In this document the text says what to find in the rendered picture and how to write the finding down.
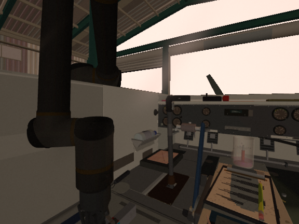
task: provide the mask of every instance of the control panel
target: control panel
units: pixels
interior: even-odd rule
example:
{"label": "control panel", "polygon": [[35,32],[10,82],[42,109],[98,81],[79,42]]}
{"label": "control panel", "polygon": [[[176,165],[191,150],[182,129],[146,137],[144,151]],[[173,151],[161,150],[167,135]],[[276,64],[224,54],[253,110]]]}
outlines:
{"label": "control panel", "polygon": [[[159,105],[159,127],[167,127],[166,105]],[[195,123],[218,133],[299,138],[299,105],[175,104],[172,124]]]}

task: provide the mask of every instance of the yellow pen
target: yellow pen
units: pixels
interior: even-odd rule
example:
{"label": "yellow pen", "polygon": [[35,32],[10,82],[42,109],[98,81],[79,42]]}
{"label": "yellow pen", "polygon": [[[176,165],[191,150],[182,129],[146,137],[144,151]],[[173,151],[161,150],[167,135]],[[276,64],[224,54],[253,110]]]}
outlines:
{"label": "yellow pen", "polygon": [[259,220],[264,221],[263,185],[259,183]]}

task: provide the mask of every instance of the pink object in container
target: pink object in container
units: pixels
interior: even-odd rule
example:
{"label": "pink object in container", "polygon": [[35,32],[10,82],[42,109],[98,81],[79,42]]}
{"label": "pink object in container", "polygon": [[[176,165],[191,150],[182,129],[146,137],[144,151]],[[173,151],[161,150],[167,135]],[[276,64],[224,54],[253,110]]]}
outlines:
{"label": "pink object in container", "polygon": [[229,96],[223,96],[223,97],[222,97],[222,100],[223,100],[223,101],[229,101]]}

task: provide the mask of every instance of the gauge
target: gauge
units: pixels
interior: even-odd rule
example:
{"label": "gauge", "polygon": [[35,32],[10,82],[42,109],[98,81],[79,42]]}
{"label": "gauge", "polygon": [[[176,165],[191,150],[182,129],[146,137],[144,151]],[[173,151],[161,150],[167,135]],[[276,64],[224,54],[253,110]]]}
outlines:
{"label": "gauge", "polygon": [[282,107],[278,107],[273,110],[272,116],[275,120],[283,121],[289,117],[289,112]]}
{"label": "gauge", "polygon": [[182,112],[182,109],[181,109],[180,106],[175,106],[174,107],[174,110],[173,110],[174,115],[180,115],[181,112]]}
{"label": "gauge", "polygon": [[177,125],[181,125],[182,124],[182,121],[180,118],[174,118],[172,120],[172,124],[176,127]]}
{"label": "gauge", "polygon": [[277,135],[284,135],[286,133],[286,128],[281,125],[278,125],[273,128],[273,131]]}
{"label": "gauge", "polygon": [[299,121],[299,108],[295,109],[295,110],[292,112],[292,118],[293,118],[295,121]]}
{"label": "gauge", "polygon": [[210,109],[207,108],[207,107],[204,108],[204,109],[202,110],[202,114],[203,114],[203,115],[206,115],[206,116],[207,116],[207,115],[209,115],[210,113],[211,113],[211,111],[210,111]]}
{"label": "gauge", "polygon": [[163,108],[163,113],[167,115],[166,107]]}
{"label": "gauge", "polygon": [[163,124],[164,124],[165,126],[167,126],[167,117],[166,117],[166,118],[163,118]]}
{"label": "gauge", "polygon": [[206,128],[208,128],[210,126],[210,122],[208,120],[204,120],[203,123],[205,123]]}

